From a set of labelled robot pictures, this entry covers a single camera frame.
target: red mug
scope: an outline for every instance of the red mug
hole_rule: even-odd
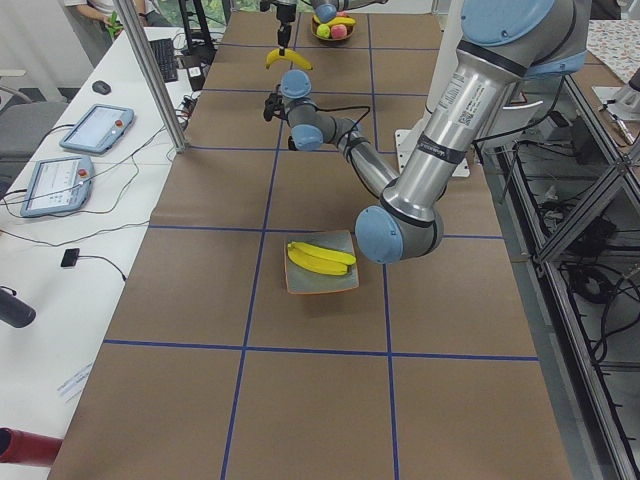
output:
[[[50,467],[61,446],[59,438],[0,428],[0,463]]]

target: keyboard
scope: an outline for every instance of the keyboard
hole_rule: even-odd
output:
[[[151,51],[156,58],[156,63],[160,68],[164,82],[177,81],[178,62],[176,62],[173,54],[173,40],[170,38],[161,38],[159,40],[151,40],[149,44],[151,45]]]

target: square plate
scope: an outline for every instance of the square plate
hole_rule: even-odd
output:
[[[349,271],[345,275],[322,275],[310,272],[289,260],[287,256],[287,244],[289,242],[307,242],[319,247],[331,248],[355,255],[353,240],[348,230],[287,235],[284,243],[284,271],[289,293],[336,293],[358,287],[357,262],[349,267]]]

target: black mouse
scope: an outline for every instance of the black mouse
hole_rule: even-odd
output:
[[[111,92],[111,87],[107,82],[103,82],[102,80],[96,80],[91,85],[91,88],[96,93],[101,93],[102,95],[106,95]]]

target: yellow banana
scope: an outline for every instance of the yellow banana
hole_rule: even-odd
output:
[[[291,50],[290,48],[276,48],[271,50],[267,55],[267,68],[269,68],[274,62],[278,60],[287,60],[293,62],[303,70],[312,70],[313,65],[311,62],[300,55],[298,52]]]
[[[324,23],[325,25],[329,25],[329,27],[333,27],[334,25],[346,25],[347,27],[353,27],[356,24],[356,21],[351,17],[336,17],[328,22],[322,22],[317,15],[314,15],[313,21],[318,25]]]
[[[312,257],[293,245],[287,245],[289,260],[305,270],[323,275],[345,275],[349,269],[344,263]]]
[[[319,247],[307,242],[291,242],[288,246],[300,249],[312,257],[324,258],[325,260],[332,260],[334,262],[344,263],[345,265],[353,265],[356,263],[355,256],[340,250]]]

